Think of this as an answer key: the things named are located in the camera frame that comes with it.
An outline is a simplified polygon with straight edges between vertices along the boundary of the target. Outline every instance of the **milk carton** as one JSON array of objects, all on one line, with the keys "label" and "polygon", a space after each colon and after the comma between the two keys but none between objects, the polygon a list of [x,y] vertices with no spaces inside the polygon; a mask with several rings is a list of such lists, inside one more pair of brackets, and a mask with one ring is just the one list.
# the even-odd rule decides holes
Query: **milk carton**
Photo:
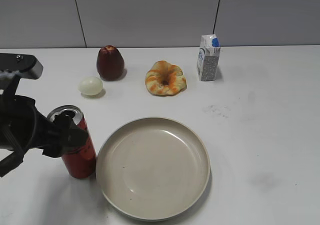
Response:
[{"label": "milk carton", "polygon": [[200,81],[213,81],[216,77],[220,45],[215,34],[201,36],[196,69]]}]

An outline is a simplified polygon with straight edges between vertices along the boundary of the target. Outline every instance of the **can lid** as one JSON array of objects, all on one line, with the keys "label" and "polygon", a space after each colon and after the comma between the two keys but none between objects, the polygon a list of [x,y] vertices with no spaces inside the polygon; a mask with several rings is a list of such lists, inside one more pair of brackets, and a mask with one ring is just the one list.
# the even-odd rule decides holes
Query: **can lid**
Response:
[{"label": "can lid", "polygon": [[75,123],[75,125],[78,125],[84,117],[80,108],[73,105],[64,105],[52,110],[46,118],[49,119],[51,122],[53,122],[55,119],[55,116],[60,115],[62,113],[70,116],[73,119],[73,122]]}]

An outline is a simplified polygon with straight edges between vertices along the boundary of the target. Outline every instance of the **croissant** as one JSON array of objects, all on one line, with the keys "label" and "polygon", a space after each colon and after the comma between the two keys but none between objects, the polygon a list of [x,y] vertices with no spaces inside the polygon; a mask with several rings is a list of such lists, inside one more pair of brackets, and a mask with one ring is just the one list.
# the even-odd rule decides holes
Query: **croissant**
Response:
[{"label": "croissant", "polygon": [[157,61],[145,76],[145,86],[154,95],[175,95],[187,86],[187,81],[180,67]]}]

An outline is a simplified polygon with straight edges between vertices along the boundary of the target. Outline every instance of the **red apple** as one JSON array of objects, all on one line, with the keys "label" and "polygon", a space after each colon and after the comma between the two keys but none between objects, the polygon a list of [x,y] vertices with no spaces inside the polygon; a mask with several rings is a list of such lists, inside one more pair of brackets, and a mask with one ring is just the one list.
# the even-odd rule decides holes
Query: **red apple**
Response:
[{"label": "red apple", "polygon": [[96,69],[104,80],[112,81],[121,77],[125,61],[115,46],[102,47],[98,53]]}]

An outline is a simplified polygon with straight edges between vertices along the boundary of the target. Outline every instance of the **white egg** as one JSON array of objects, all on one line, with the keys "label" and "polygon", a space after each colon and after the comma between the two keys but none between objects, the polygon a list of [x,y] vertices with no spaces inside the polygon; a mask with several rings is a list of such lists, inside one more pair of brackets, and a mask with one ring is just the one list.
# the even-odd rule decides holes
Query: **white egg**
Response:
[{"label": "white egg", "polygon": [[78,86],[80,93],[93,96],[99,94],[103,89],[103,84],[100,78],[89,76],[83,79]]}]

